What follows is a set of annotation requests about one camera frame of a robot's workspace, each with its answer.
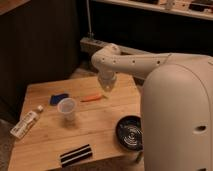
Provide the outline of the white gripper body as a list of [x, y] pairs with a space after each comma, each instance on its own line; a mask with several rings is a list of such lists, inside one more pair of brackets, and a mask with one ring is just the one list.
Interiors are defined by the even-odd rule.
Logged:
[[114, 72], [99, 72], [98, 82], [105, 92], [110, 92], [116, 82], [116, 74]]

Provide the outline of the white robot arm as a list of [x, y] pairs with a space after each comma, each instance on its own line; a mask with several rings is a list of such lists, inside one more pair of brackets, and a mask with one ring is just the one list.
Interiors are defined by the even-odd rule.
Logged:
[[102, 88], [118, 73], [144, 81], [141, 91], [145, 171], [213, 171], [213, 57], [187, 53], [123, 55], [115, 44], [91, 62]]

